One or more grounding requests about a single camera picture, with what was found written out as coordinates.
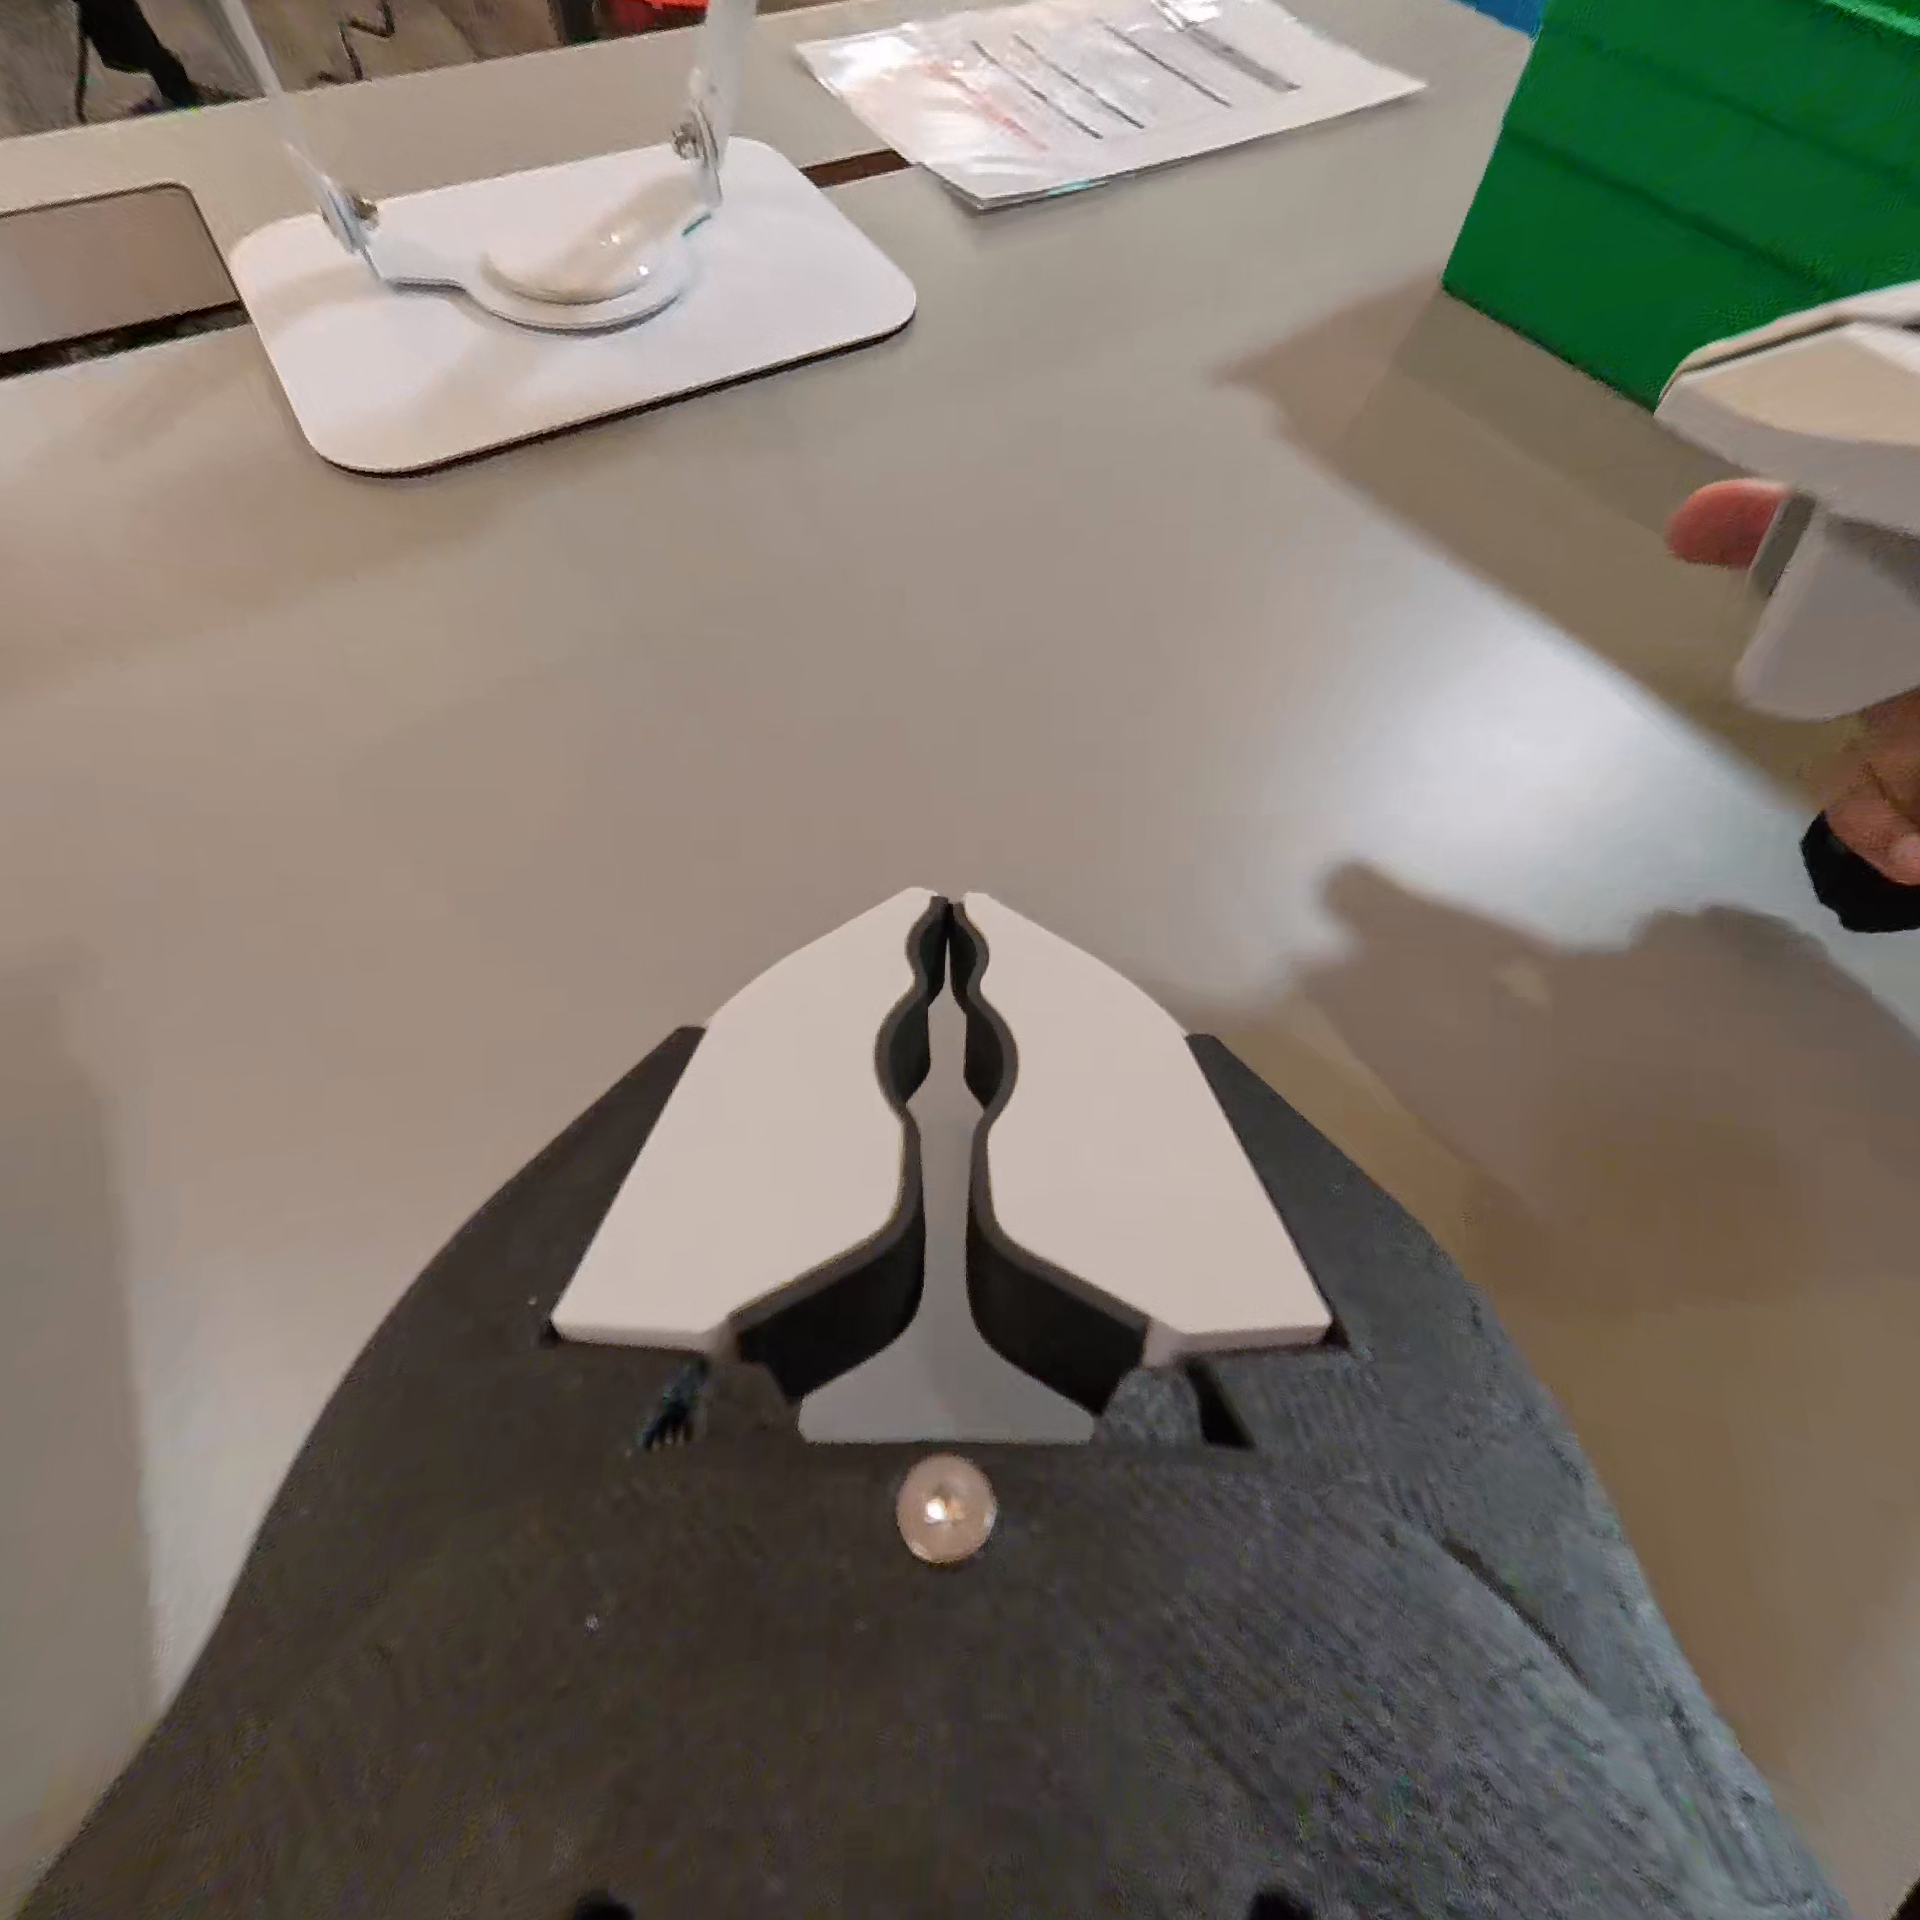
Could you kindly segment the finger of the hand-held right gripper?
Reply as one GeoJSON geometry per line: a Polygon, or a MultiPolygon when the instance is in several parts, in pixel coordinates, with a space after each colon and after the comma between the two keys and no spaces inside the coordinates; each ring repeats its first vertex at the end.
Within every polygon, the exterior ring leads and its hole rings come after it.
{"type": "Polygon", "coordinates": [[[1818,306],[1770,318],[1754,333],[1700,341],[1700,349],[1681,358],[1681,375],[1700,375],[1700,367],[1725,367],[1725,358],[1762,358],[1762,349],[1783,349],[1783,341],[1808,341],[1808,333],[1834,333],[1834,321],[1895,321],[1895,333],[1912,333],[1920,321],[1920,280],[1818,301],[1818,306]]]}
{"type": "Polygon", "coordinates": [[[1667,375],[1656,427],[1885,536],[1920,536],[1920,333],[1834,321],[1667,375]]]}

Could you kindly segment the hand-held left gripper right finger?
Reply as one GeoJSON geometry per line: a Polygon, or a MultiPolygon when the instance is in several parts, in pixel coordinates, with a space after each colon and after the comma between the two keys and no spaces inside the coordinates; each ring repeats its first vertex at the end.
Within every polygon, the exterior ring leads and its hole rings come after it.
{"type": "Polygon", "coordinates": [[[1024,1374],[1325,1349],[1327,1297],[1189,1035],[1003,899],[957,899],[974,1328],[1024,1374]]]}

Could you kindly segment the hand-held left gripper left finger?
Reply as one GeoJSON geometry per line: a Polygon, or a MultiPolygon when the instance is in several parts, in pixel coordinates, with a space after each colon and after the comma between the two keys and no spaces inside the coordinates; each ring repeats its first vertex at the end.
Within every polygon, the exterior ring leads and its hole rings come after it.
{"type": "Polygon", "coordinates": [[[688,1042],[549,1328],[740,1364],[860,1364],[925,1304],[927,995],[949,899],[793,944],[688,1042]]]}

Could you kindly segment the person's right forearm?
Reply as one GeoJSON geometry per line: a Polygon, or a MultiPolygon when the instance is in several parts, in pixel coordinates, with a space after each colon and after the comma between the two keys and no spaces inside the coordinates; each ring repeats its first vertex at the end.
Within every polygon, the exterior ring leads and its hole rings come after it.
{"type": "Polygon", "coordinates": [[[1841,932],[1920,932],[1920,891],[1854,854],[1828,816],[1802,829],[1802,882],[1841,932]]]}

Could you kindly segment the person's right hand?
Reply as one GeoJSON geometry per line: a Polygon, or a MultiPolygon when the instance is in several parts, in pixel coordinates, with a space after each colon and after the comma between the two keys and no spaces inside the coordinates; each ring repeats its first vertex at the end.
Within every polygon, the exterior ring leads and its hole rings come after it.
{"type": "MultiPolygon", "coordinates": [[[[1783,508],[1782,481],[1700,481],[1667,513],[1681,568],[1754,568],[1770,513],[1783,508]]],[[[1920,690],[1895,690],[1854,715],[1818,781],[1818,821],[1885,882],[1920,882],[1920,690]]]]}

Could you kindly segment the green plastic bin stack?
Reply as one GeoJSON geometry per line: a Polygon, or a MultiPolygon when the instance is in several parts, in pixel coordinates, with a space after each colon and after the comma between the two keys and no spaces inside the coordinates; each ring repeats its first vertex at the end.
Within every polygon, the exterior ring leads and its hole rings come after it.
{"type": "Polygon", "coordinates": [[[1912,271],[1912,0],[1558,0],[1450,301],[1656,407],[1687,349],[1912,271]]]}

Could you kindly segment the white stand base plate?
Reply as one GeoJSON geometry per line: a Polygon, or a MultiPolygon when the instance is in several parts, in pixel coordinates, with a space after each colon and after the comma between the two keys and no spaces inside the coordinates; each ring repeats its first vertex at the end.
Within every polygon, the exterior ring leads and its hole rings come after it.
{"type": "Polygon", "coordinates": [[[341,473],[465,468],[910,321],[909,263],[765,142],[728,142],[722,211],[679,254],[671,306],[593,333],[510,321],[465,280],[379,280],[322,215],[259,228],[226,271],[310,447],[341,473]]]}

